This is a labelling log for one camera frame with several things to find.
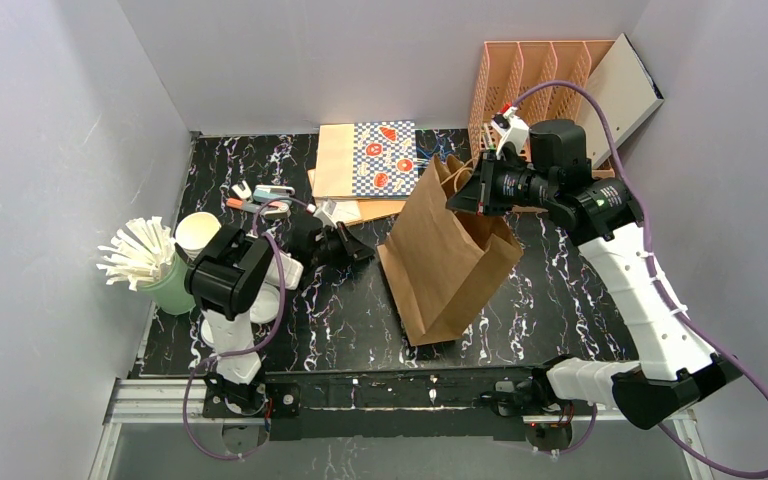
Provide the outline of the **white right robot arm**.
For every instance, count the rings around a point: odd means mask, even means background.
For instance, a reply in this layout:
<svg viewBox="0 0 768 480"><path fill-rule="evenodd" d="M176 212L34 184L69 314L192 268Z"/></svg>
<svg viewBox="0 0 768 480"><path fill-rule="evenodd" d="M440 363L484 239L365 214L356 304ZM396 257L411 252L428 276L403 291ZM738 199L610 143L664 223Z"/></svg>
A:
<svg viewBox="0 0 768 480"><path fill-rule="evenodd" d="M661 297L666 285L644 246L644 215L626 183L596 178L586 134L569 119L528 125L496 115L496 146L481 152L449 210L501 216L544 209L593 267L637 348L634 361L562 355L532 371L509 393L486 393L501 412L586 401L616 408L641 429L712 395L740 377L738 368L680 320Z"/></svg>

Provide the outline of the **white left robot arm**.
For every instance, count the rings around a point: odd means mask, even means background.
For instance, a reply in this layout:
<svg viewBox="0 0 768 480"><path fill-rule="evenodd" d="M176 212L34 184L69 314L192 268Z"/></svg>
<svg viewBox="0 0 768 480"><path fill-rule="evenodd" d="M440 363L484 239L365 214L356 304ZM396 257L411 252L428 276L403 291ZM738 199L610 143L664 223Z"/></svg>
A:
<svg viewBox="0 0 768 480"><path fill-rule="evenodd" d="M206 212L191 214L176 227L176 245L191 261L184 288L211 332L214 354L207 365L222 380L253 382L261 368L259 352L276 335L287 294L306 268L363 262L374 255L324 207L308 204L305 210L319 225L292 253L267 232L222 225Z"/></svg>

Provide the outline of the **brown paper bag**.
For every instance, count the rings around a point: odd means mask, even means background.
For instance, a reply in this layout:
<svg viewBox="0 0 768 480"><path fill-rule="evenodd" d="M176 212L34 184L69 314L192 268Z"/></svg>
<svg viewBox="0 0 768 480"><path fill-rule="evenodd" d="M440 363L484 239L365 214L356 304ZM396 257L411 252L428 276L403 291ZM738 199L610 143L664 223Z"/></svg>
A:
<svg viewBox="0 0 768 480"><path fill-rule="evenodd" d="M523 255L503 218L447 209L470 172L454 155L434 156L378 247L402 327L414 347L461 337Z"/></svg>

